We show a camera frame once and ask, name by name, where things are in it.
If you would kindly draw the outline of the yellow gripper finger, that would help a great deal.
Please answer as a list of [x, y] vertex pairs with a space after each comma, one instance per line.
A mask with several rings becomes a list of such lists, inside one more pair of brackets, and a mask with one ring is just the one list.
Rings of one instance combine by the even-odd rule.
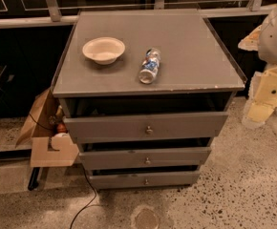
[[245, 38], [243, 38], [239, 44], [238, 48], [245, 51], [257, 51], [259, 45], [259, 35], [261, 32], [261, 27], [258, 26]]
[[266, 124], [273, 112], [274, 109], [270, 106], [257, 105], [248, 99], [244, 106], [242, 124], [248, 129], [260, 128]]

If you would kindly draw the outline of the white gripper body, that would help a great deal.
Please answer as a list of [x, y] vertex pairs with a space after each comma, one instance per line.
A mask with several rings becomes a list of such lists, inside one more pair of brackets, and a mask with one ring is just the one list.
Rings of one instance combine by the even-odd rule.
[[277, 108], [277, 65], [270, 65], [263, 73], [256, 72], [250, 82], [250, 108], [256, 113], [273, 112]]

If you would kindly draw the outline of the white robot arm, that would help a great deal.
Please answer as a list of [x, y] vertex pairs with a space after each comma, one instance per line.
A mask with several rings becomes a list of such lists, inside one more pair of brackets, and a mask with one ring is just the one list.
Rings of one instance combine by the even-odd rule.
[[266, 62], [264, 71], [256, 72], [250, 80], [242, 119], [247, 128], [255, 129], [264, 125], [277, 108], [277, 5], [238, 48], [256, 51]]

